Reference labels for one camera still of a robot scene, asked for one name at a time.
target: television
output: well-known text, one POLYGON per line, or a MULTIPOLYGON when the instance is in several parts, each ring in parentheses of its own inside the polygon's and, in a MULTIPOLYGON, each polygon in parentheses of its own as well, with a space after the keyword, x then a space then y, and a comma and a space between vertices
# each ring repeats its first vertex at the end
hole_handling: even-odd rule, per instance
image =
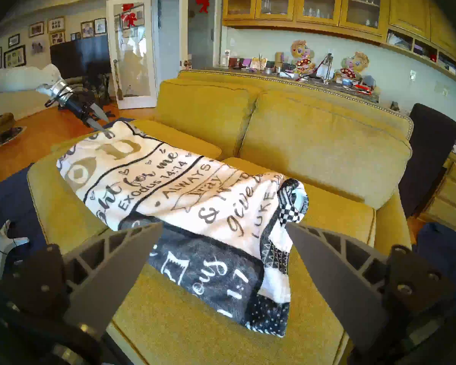
POLYGON ((51 63, 63 78, 111 73, 108 36, 92 36, 51 46, 51 63))

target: blanket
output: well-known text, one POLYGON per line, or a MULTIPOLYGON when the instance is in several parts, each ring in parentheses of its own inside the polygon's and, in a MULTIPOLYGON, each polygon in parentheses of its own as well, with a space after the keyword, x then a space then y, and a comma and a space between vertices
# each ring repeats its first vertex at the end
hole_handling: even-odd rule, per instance
POLYGON ((308 206, 299 181, 249 175, 124 122, 77 143, 57 168, 111 229, 163 222, 149 264, 170 281, 249 329, 284 336, 292 247, 285 225, 308 206))

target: black chair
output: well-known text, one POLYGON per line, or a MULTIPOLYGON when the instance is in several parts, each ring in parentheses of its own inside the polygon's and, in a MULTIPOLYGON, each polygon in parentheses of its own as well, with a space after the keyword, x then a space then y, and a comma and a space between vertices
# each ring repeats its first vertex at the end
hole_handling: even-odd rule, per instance
POLYGON ((443 164, 456 142, 456 122, 439 111, 416 103, 410 118, 414 122, 412 158, 399 183, 405 218, 425 208, 446 172, 443 164))

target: nailhead trim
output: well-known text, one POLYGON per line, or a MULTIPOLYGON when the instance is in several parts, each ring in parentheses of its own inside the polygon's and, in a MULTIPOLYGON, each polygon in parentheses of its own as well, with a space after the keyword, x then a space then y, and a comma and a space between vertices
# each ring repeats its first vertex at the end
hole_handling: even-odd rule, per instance
POLYGON ((229 72, 229 71, 181 70, 179 73, 184 73, 184 72, 203 73, 203 74, 209 74, 209 75, 234 75, 236 77, 245 77, 245 78, 248 77, 248 78, 261 79, 261 80, 264 80, 264 81, 275 81, 275 82, 279 82, 279 83, 285 83, 287 85, 299 86, 299 87, 306 88, 306 89, 309 89, 309 90, 316 90, 316 91, 325 92, 326 94, 336 95, 336 96, 339 96, 339 97, 344 98, 344 99, 349 99, 349 100, 353 100, 353 101, 358 102, 358 103, 366 104, 367 106, 374 107, 376 109, 388 112, 391 115, 395 115, 397 117, 406 119, 408 121, 408 123, 409 123, 409 129, 407 131, 407 136, 405 137, 405 138, 407 138, 407 140, 410 139, 410 137, 412 136, 412 131, 414 130, 414 122, 412 121, 412 119, 410 117, 399 115, 398 113, 395 113, 391 109, 385 109, 383 107, 379 107, 376 104, 371 103, 371 102, 361 101, 361 100, 353 98, 351 96, 343 95, 344 93, 339 93, 339 92, 334 92, 334 91, 327 91, 327 90, 319 89, 319 88, 311 86, 311 85, 307 85, 307 84, 303 84, 303 83, 295 82, 295 81, 289 81, 289 80, 285 80, 285 79, 281 79, 281 78, 277 78, 277 77, 275 77, 275 78, 264 78, 264 77, 259 77, 259 76, 256 76, 256 75, 243 75, 243 74, 240 74, 240 73, 234 73, 234 72, 229 72))

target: sofa back cushion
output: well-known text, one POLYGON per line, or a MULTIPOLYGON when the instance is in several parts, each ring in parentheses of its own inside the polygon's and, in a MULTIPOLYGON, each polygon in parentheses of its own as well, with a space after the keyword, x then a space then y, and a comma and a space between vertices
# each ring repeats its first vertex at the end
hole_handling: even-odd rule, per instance
POLYGON ((260 92, 215 81, 166 80, 155 121, 218 146, 220 159, 236 157, 260 92))
POLYGON ((310 101, 316 99, 336 104, 352 111, 357 111, 362 116, 366 116, 373 121, 376 120, 400 131, 408 140, 410 139, 414 128, 414 124, 408 116, 381 108, 363 98, 326 89, 320 85, 316 86, 305 82, 296 82, 287 78, 229 71, 190 70, 181 71, 178 80, 224 82, 252 86, 263 91, 280 91, 287 94, 300 94, 310 101))
POLYGON ((392 125, 299 94, 262 93, 240 158, 379 209, 411 148, 392 125))

